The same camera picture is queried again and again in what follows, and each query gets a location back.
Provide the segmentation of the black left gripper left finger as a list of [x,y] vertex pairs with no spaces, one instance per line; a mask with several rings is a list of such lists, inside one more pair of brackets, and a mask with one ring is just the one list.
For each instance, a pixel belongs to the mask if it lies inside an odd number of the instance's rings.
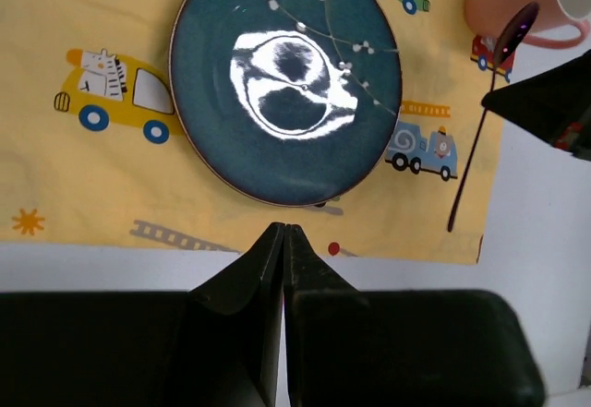
[[187,405],[273,406],[283,298],[284,226],[191,292]]

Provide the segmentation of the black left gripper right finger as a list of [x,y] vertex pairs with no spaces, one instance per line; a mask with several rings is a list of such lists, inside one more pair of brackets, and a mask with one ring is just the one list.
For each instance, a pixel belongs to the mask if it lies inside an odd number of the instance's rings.
[[287,385],[293,406],[351,406],[356,332],[349,316],[360,292],[312,248],[301,226],[283,240]]

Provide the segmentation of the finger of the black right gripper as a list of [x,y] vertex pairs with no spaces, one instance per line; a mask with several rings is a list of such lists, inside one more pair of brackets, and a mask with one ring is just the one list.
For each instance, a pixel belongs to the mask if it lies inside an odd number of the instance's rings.
[[481,104],[551,147],[590,160],[590,53],[494,90]]

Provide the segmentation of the purple metallic spoon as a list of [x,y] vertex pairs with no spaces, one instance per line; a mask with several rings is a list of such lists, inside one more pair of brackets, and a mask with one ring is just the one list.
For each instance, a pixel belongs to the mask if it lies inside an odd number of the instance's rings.
[[[521,8],[512,19],[506,24],[501,32],[500,37],[496,40],[492,55],[493,74],[491,77],[489,91],[495,88],[496,76],[498,67],[503,64],[510,56],[512,56],[518,45],[525,39],[526,34],[533,27],[539,12],[539,3],[531,2]],[[464,187],[469,175],[469,171],[476,152],[477,143],[479,141],[483,126],[485,124],[488,109],[484,108],[480,117],[475,138],[469,152],[464,173],[461,178],[456,196],[454,198],[449,220],[447,222],[447,232],[451,233],[455,224],[457,211],[460,207],[460,202],[464,193]]]

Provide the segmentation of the yellow car-print cloth placemat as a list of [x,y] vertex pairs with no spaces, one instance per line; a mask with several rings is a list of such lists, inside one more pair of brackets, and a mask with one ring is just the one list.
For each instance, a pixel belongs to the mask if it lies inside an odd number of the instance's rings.
[[84,128],[54,108],[82,51],[128,55],[167,68],[182,0],[1,0],[1,237],[25,243],[147,247],[139,221],[240,251],[273,221],[302,226],[322,255],[476,264],[501,148],[489,115],[452,232],[457,190],[436,174],[381,162],[323,208],[247,198],[217,178],[178,126],[163,144],[137,126]]

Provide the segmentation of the teal ceramic plate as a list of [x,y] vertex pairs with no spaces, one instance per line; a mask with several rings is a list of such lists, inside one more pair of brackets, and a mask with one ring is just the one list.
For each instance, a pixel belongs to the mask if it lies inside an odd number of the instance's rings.
[[233,189],[284,207],[361,183],[402,101],[398,46],[377,0],[184,0],[168,68],[200,158]]

